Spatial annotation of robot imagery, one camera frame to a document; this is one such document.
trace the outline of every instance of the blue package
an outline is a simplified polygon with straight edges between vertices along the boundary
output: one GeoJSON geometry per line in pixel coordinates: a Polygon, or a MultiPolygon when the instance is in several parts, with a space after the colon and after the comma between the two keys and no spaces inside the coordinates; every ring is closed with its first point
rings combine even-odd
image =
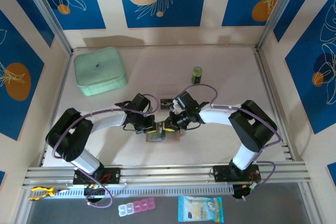
{"type": "Polygon", "coordinates": [[[222,198],[179,196],[179,222],[208,221],[224,223],[222,198]]]}

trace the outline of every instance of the mint green case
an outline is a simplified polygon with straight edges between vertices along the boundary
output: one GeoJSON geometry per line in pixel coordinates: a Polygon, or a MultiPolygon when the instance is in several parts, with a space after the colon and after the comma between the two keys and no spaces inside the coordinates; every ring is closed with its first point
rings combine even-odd
{"type": "Polygon", "coordinates": [[[108,47],[78,55],[74,60],[76,82],[84,95],[126,86],[127,76],[117,48],[108,47]]]}

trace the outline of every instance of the aluminum frame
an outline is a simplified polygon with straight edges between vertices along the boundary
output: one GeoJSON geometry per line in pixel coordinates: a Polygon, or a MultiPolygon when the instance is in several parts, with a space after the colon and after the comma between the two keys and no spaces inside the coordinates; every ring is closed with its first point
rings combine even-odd
{"type": "MultiPolygon", "coordinates": [[[[279,99],[273,88],[275,85],[270,78],[271,74],[268,72],[267,67],[265,67],[264,62],[266,58],[260,51],[264,42],[268,36],[273,31],[276,23],[278,22],[280,16],[285,10],[288,2],[290,0],[279,0],[275,6],[273,12],[271,13],[269,20],[266,22],[265,29],[260,37],[256,48],[254,49],[254,55],[257,62],[257,66],[262,78],[266,93],[268,95],[268,100],[271,105],[272,112],[276,118],[276,123],[280,126],[280,133],[283,139],[284,153],[289,154],[286,157],[288,162],[276,162],[277,169],[273,176],[270,178],[269,183],[299,183],[299,187],[302,193],[303,201],[307,212],[309,213],[309,219],[311,223],[324,223],[323,216],[318,211],[318,204],[316,203],[313,190],[311,188],[311,179],[309,177],[307,168],[301,158],[297,153],[295,145],[292,145],[290,138],[286,131],[286,124],[282,119],[283,113],[279,109],[279,99]]],[[[51,10],[48,2],[46,0],[34,0],[35,4],[39,8],[43,17],[50,25],[52,31],[59,38],[64,50],[71,55],[72,48],[57,20],[53,11],[51,10]]],[[[62,87],[64,86],[64,81],[66,79],[67,72],[65,73],[64,80],[62,82],[62,87]]],[[[59,98],[62,94],[62,88],[59,92],[59,98]]],[[[122,168],[120,181],[123,184],[119,185],[109,185],[110,188],[147,188],[147,187],[201,187],[209,188],[221,185],[222,187],[227,187],[234,183],[215,183],[213,177],[209,174],[210,168],[218,164],[202,164],[202,165],[171,165],[171,166],[118,166],[122,168]]],[[[27,220],[31,203],[28,200],[30,195],[30,189],[34,185],[45,185],[45,186],[67,186],[70,190],[79,190],[83,187],[73,186],[73,168],[72,167],[32,167],[27,171],[26,178],[24,180],[22,192],[21,192],[21,202],[17,211],[17,215],[14,218],[14,223],[25,223],[27,220]]],[[[265,164],[260,165],[260,172],[262,177],[266,177],[268,172],[271,171],[271,165],[265,164]]],[[[127,196],[134,192],[130,190],[130,193],[123,193],[121,195],[127,196]]],[[[69,195],[58,195],[58,197],[69,197],[69,195]]]]}
{"type": "Polygon", "coordinates": [[[257,50],[260,50],[263,44],[266,42],[267,38],[273,32],[275,26],[277,25],[280,17],[282,16],[283,12],[285,11],[288,3],[290,0],[278,0],[277,4],[275,5],[274,9],[272,10],[266,24],[264,26],[264,30],[261,33],[259,42],[256,45],[257,50]]]}
{"type": "Polygon", "coordinates": [[[59,39],[59,42],[61,46],[63,47],[64,51],[69,55],[69,57],[71,57],[71,54],[72,54],[71,45],[67,37],[65,36],[63,29],[58,19],[56,18],[53,10],[48,4],[47,0],[33,0],[33,1],[35,5],[37,6],[38,10],[41,12],[43,18],[46,20],[52,32],[59,39]]]}
{"type": "MultiPolygon", "coordinates": [[[[299,183],[303,202],[311,223],[323,223],[311,190],[311,179],[303,161],[275,162],[276,171],[268,183],[299,183]]],[[[216,183],[210,170],[214,165],[152,165],[152,166],[107,166],[121,168],[120,183],[107,185],[114,197],[130,196],[176,196],[188,195],[230,195],[232,185],[236,183],[216,183]]],[[[271,164],[258,164],[262,178],[272,170],[271,164]]],[[[29,196],[38,196],[30,192],[34,186],[54,186],[69,188],[65,193],[56,193],[56,198],[83,198],[84,186],[73,185],[73,167],[31,167],[27,171],[23,184],[22,200],[14,223],[25,223],[31,208],[29,196]]]]}

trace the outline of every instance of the white floor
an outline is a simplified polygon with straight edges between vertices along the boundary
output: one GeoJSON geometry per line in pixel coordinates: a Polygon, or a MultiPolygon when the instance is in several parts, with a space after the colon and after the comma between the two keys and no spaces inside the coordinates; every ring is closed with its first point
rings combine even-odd
{"type": "MultiPolygon", "coordinates": [[[[56,120],[67,108],[92,112],[131,100],[137,93],[150,93],[160,98],[158,90],[164,89],[162,86],[165,85],[176,85],[177,91],[181,92],[191,84],[195,66],[203,68],[201,83],[218,90],[215,104],[233,105],[254,100],[273,118],[251,48],[174,46],[121,48],[120,51],[129,77],[128,85],[86,97],[76,86],[72,62],[56,120]]],[[[88,50],[76,50],[73,58],[85,52],[88,50]]],[[[190,94],[199,103],[209,101],[214,95],[206,87],[194,87],[190,94]]],[[[157,121],[167,116],[168,111],[155,114],[157,121]]],[[[122,127],[112,127],[91,134],[86,149],[104,165],[169,165],[229,162],[239,146],[240,140],[232,127],[205,124],[187,132],[178,143],[147,143],[144,134],[136,135],[123,131],[122,127]]],[[[285,161],[281,144],[267,149],[259,159],[285,161]]],[[[44,166],[67,165],[53,159],[51,148],[48,148],[44,166]]]]}

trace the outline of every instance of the green battery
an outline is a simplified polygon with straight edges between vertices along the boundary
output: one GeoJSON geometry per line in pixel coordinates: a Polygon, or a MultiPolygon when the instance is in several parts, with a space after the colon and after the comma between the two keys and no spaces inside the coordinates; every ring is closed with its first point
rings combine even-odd
{"type": "Polygon", "coordinates": [[[193,75],[191,76],[192,84],[199,84],[201,82],[203,69],[201,67],[194,67],[193,75]]]}

